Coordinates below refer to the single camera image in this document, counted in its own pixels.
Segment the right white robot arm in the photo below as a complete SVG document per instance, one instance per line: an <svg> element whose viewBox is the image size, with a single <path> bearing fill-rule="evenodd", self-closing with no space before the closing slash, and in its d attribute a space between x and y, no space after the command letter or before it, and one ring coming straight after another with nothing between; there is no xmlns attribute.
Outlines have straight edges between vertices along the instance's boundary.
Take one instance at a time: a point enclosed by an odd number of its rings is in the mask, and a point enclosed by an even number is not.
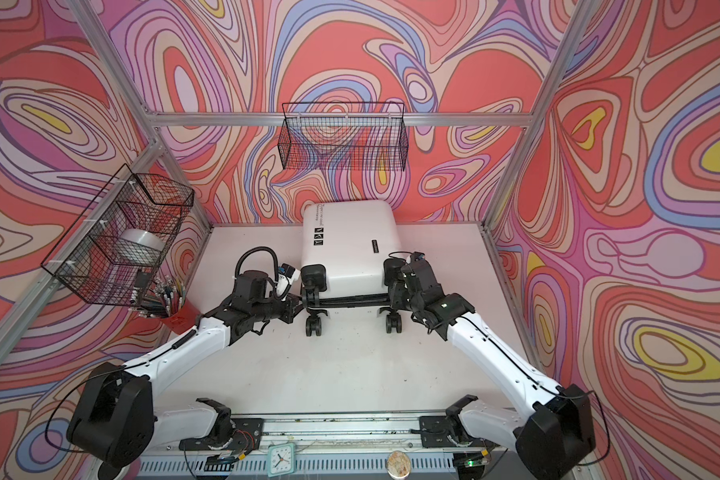
<svg viewBox="0 0 720 480"><path fill-rule="evenodd" d="M510 412L468 398L456 407L457 424L471 438L515 452L537 479L561 479L596 447L588 392L561 386L533 367L458 293L446 293L420 252L384 263L392 308L464 353L510 401Z"/></svg>

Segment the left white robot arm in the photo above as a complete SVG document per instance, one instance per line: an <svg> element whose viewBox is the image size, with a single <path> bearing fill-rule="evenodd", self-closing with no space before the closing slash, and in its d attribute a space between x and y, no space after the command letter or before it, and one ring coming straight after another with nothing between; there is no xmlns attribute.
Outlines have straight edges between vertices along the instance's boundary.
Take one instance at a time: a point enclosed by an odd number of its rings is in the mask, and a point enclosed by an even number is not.
<svg viewBox="0 0 720 480"><path fill-rule="evenodd" d="M121 366L105 362L95 368L68 424L67 441L114 472L145 450L176 441L228 448L236 428L227 406L199 398L187 407L159 409L154 401L199 363L255 332L257 324L292 323L303 308L290 291L299 277L287 265L274 278L259 270L238 273L231 294L186 333Z"/></svg>

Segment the black suitcase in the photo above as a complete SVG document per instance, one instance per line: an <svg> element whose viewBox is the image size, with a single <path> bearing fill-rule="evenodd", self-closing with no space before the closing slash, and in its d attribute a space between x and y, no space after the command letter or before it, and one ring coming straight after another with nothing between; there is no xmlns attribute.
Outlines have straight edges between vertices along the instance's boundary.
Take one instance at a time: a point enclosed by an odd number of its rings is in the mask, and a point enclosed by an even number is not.
<svg viewBox="0 0 720 480"><path fill-rule="evenodd" d="M322 334L332 310L376 307L386 332L401 333L390 300L393 270L404 261L393 210L382 200L313 204L303 216L301 298L307 336Z"/></svg>

